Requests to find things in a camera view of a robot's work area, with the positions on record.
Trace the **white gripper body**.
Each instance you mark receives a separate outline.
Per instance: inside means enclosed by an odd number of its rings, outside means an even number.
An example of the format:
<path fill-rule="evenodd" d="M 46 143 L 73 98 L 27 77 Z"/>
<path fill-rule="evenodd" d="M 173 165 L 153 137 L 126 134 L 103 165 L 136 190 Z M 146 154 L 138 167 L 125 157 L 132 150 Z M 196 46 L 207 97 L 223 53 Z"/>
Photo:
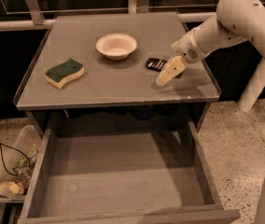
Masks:
<path fill-rule="evenodd" d="M 199 46 L 197 33 L 198 29 L 193 28 L 171 45 L 172 50 L 182 56 L 187 63 L 197 63 L 209 55 L 209 52 Z"/>

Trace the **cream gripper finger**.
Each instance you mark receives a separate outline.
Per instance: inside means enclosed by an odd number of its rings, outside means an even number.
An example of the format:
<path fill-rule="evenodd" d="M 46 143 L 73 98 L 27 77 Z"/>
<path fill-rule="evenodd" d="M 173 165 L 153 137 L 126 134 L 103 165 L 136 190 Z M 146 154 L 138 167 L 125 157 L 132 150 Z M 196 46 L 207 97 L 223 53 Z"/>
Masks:
<path fill-rule="evenodd" d="M 156 78 L 156 83 L 163 86 L 171 81 L 174 77 L 183 73 L 187 68 L 187 62 L 181 56 L 171 58 L 160 71 Z"/>

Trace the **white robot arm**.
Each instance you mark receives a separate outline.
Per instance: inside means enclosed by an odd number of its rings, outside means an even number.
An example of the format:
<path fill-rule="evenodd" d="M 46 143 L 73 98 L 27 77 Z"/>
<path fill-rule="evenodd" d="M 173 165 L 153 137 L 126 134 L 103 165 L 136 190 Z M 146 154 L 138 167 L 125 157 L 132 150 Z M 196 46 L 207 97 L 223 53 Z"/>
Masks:
<path fill-rule="evenodd" d="M 189 63 L 197 63 L 217 49 L 245 40 L 265 60 L 265 6 L 260 0 L 219 0 L 213 17 L 171 45 L 176 55 L 165 64 L 156 83 L 163 86 L 181 74 Z"/>

